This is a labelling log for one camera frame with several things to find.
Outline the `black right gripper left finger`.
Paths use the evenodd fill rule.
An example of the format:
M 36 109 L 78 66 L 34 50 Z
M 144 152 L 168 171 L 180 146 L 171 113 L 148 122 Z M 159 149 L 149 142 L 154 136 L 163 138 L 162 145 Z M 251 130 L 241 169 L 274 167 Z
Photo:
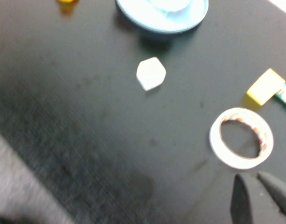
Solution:
M 230 214 L 233 224 L 252 224 L 249 192 L 245 179 L 240 174 L 234 178 Z

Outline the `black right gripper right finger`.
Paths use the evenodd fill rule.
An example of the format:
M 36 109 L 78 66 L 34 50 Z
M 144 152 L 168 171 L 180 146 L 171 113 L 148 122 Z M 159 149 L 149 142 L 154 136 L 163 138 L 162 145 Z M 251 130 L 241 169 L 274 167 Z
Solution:
M 286 216 L 286 183 L 267 172 L 259 172 L 258 180 L 263 184 L 281 212 Z

